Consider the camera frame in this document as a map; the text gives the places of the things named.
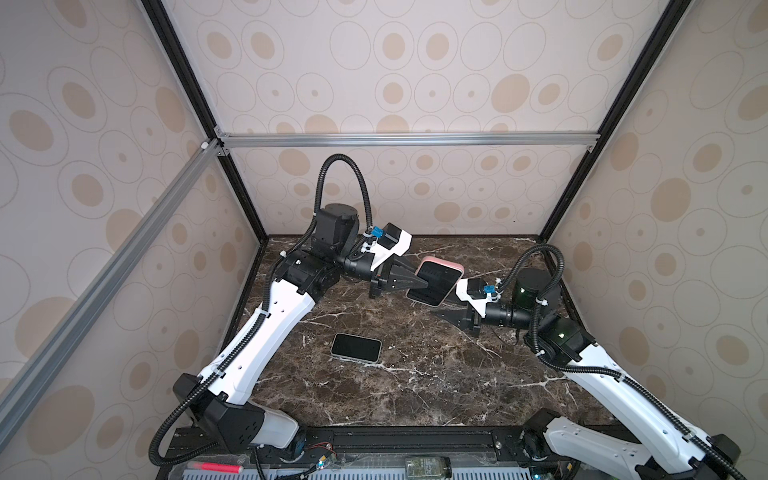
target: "phone lying on table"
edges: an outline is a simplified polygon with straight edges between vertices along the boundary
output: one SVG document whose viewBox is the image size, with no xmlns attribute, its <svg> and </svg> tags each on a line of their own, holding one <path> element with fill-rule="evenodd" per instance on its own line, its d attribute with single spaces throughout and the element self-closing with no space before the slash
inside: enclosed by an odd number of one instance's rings
<svg viewBox="0 0 768 480">
<path fill-rule="evenodd" d="M 337 333 L 333 337 L 331 356 L 338 359 L 357 362 L 376 363 L 382 351 L 381 340 L 367 339 L 364 336 Z"/>
<path fill-rule="evenodd" d="M 406 296 L 414 302 L 438 306 L 451 293 L 456 282 L 464 275 L 464 267 L 441 258 L 425 257 L 416 276 L 427 281 L 427 288 L 413 289 Z"/>
</svg>

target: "red pen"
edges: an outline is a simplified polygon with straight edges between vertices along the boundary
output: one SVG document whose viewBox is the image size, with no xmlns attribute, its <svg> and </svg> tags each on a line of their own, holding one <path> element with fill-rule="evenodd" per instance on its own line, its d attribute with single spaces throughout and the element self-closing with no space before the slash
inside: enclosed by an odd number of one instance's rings
<svg viewBox="0 0 768 480">
<path fill-rule="evenodd" d="M 187 468 L 207 470 L 209 472 L 243 473 L 242 465 L 225 465 L 223 463 L 187 462 Z"/>
</svg>

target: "marble tabletop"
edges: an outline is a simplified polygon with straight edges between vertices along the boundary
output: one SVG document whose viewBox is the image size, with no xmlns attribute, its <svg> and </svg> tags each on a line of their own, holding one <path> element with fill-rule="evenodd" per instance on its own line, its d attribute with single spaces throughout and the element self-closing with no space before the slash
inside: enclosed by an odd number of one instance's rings
<svg viewBox="0 0 768 480">
<path fill-rule="evenodd" d="M 296 238 L 274 237 L 241 325 L 261 303 L 264 272 Z M 462 264 L 465 275 L 504 276 L 533 240 L 414 237 L 407 258 Z M 532 266 L 543 268 L 540 256 Z M 580 386 L 515 344 L 512 329 L 483 326 L 475 339 L 405 294 L 368 298 L 368 283 L 341 280 L 291 331 L 263 371 L 252 400 L 304 425 L 518 425 L 541 407 L 575 422 L 615 422 Z M 339 333 L 382 341 L 379 363 L 330 355 Z"/>
</svg>

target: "patterned wallpaper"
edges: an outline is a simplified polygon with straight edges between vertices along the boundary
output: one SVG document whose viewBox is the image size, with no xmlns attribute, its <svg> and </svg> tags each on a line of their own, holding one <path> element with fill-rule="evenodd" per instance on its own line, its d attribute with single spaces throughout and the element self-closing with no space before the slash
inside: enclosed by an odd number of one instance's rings
<svg viewBox="0 0 768 480">
<path fill-rule="evenodd" d="M 410 233 L 536 234 L 584 156 L 584 145 L 370 147 L 342 149 L 360 167 L 374 223 Z M 233 150 L 267 233 L 303 233 L 317 173 L 338 148 Z M 323 205 L 353 205 L 364 219 L 352 170 L 334 164 Z"/>
<path fill-rule="evenodd" d="M 553 243 L 584 321 L 768 471 L 768 2 L 700 2 Z"/>
<path fill-rule="evenodd" d="M 0 478 L 154 478 L 147 448 L 178 405 L 170 388 L 216 355 L 256 245 L 208 167 L 0 454 Z"/>
<path fill-rule="evenodd" d="M 225 131 L 603 120 L 666 0 L 166 0 Z"/>
<path fill-rule="evenodd" d="M 202 136 L 129 0 L 2 9 L 0 391 Z"/>
</svg>

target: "silver metal bar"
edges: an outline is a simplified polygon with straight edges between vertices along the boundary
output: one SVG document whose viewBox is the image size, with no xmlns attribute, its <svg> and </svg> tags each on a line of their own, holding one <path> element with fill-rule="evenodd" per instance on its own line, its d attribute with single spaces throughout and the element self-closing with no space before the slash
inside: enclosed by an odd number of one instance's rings
<svg viewBox="0 0 768 480">
<path fill-rule="evenodd" d="M 187 162 L 122 247 L 115 252 L 88 289 L 80 295 L 58 328 L 48 337 L 48 342 L 16 376 L 9 391 L 0 400 L 0 452 L 22 426 L 27 415 L 78 348 L 80 341 L 219 151 L 218 141 L 209 140 L 205 150 L 198 150 Z"/>
<path fill-rule="evenodd" d="M 226 148 L 385 147 L 439 145 L 594 145 L 594 131 L 513 131 L 404 134 L 224 134 Z"/>
</svg>

